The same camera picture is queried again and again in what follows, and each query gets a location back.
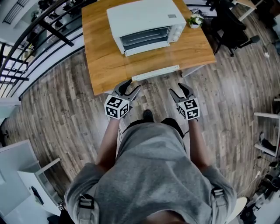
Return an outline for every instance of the forearm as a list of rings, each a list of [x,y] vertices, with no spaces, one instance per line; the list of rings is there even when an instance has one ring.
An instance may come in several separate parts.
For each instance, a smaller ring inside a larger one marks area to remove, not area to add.
[[[190,157],[199,170],[211,165],[210,155],[207,151],[200,126],[195,119],[189,121]]]
[[[110,119],[98,151],[95,163],[105,171],[112,168],[116,162],[119,122],[120,120]]]

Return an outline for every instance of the potted plant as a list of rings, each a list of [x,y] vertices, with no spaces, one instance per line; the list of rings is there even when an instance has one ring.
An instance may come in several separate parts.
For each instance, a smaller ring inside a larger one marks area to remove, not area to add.
[[[191,15],[191,18],[188,19],[189,26],[193,29],[198,28],[202,25],[203,17],[199,14]]]

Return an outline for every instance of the shoe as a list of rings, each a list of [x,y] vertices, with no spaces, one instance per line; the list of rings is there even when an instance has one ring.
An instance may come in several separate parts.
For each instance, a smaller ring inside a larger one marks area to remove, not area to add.
[[[143,120],[146,122],[154,122],[154,116],[151,110],[145,110],[143,113]]]
[[[264,133],[261,132],[261,133],[259,134],[259,145],[262,145],[263,140],[264,140]]]

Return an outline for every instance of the table top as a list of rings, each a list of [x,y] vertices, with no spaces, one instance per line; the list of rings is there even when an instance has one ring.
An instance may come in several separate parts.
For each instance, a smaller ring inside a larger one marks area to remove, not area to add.
[[[82,8],[84,45],[94,94],[100,94],[132,76],[179,65],[180,69],[216,62],[201,28],[184,28],[169,47],[122,55],[113,36],[106,10],[135,0],[100,0]],[[182,0],[173,0],[185,19],[191,12]]]
[[[257,7],[254,5],[254,3],[250,0],[236,0],[236,2],[241,4],[241,5],[245,5],[245,6],[248,6],[250,8],[257,9]]]

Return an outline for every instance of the small white pot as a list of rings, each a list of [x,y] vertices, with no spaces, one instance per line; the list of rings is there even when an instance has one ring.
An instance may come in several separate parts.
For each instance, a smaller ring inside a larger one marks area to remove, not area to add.
[[[198,24],[190,24],[190,27],[191,27],[192,29],[196,29],[196,28],[199,27],[199,25],[198,25]]]

